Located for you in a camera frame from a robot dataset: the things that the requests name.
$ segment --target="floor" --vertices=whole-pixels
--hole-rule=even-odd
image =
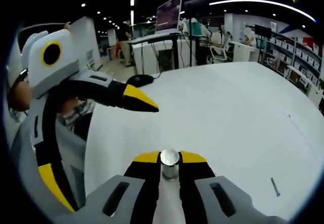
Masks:
[[[125,82],[127,79],[135,75],[135,67],[125,67],[120,59],[109,60],[109,57],[101,58],[102,67],[99,71],[112,76],[119,82]]]

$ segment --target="white robot head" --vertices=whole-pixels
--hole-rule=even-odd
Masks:
[[[79,70],[77,54],[66,29],[36,40],[27,57],[29,83],[35,97],[45,94]]]

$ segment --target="computer monitor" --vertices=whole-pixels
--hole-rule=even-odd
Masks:
[[[157,8],[155,34],[177,32],[182,0],[169,0]]]

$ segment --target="computer mouse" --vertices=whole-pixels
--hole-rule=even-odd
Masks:
[[[135,87],[141,87],[141,86],[151,84],[151,83],[153,83],[153,81],[154,81],[153,76],[149,76],[148,74],[137,74],[135,76],[130,77],[126,81],[126,84],[132,85]]]

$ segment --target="yellow beak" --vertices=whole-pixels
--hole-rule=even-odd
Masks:
[[[158,105],[132,85],[127,85],[124,90],[123,108],[133,111],[158,112]]]

